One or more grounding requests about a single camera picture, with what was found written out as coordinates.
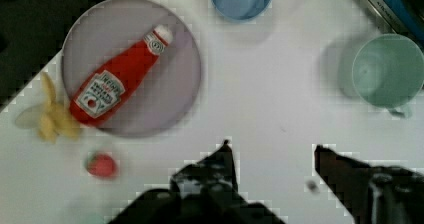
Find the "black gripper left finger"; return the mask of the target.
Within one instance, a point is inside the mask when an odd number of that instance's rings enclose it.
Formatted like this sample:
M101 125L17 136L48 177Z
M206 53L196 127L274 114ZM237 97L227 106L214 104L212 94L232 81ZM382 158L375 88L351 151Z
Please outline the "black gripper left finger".
M108 224L285 224L238 193L232 149L221 147L173 174L168 189L143 192Z

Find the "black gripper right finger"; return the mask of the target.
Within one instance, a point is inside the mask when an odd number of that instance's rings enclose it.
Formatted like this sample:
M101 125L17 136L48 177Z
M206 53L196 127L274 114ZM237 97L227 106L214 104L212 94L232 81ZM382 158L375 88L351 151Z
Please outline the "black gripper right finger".
M401 166L371 166L323 145L315 171L355 224L423 224L423 175Z

